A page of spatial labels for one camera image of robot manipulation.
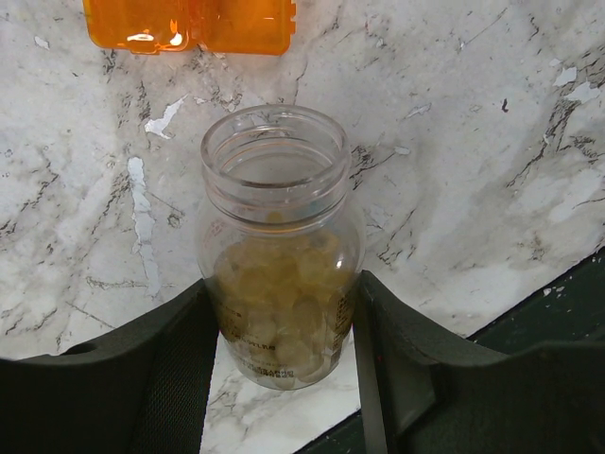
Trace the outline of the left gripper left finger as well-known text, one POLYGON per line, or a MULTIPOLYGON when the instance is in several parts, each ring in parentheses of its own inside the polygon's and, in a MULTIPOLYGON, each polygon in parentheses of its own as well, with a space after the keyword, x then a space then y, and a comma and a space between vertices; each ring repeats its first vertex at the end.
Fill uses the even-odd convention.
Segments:
POLYGON ((60 355, 3 359, 2 452, 199 452, 217 335, 198 281, 60 355))

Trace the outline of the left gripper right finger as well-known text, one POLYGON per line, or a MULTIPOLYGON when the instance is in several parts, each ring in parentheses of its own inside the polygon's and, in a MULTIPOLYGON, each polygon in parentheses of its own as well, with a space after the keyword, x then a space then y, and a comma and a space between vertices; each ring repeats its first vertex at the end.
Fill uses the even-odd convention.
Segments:
POLYGON ((507 355, 355 287, 354 349, 370 453, 600 453, 604 346, 543 342, 507 355))

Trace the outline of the clear pill bottle gold lid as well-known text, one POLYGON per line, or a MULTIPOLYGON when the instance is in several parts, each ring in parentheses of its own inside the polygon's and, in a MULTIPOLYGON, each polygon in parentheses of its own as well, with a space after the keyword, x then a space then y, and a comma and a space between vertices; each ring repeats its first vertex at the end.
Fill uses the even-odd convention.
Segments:
POLYGON ((274 390, 321 381, 350 333, 365 251, 344 129, 255 106, 218 120, 200 154, 198 263, 237 369, 274 390))

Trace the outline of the orange pill organizer box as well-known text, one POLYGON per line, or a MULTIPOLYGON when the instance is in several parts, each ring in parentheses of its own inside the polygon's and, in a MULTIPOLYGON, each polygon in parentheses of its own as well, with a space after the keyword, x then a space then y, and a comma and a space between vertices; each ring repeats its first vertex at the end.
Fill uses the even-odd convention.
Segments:
POLYGON ((83 7, 94 44, 133 54, 198 46, 215 53, 279 56, 296 30, 291 0, 88 0, 83 7))

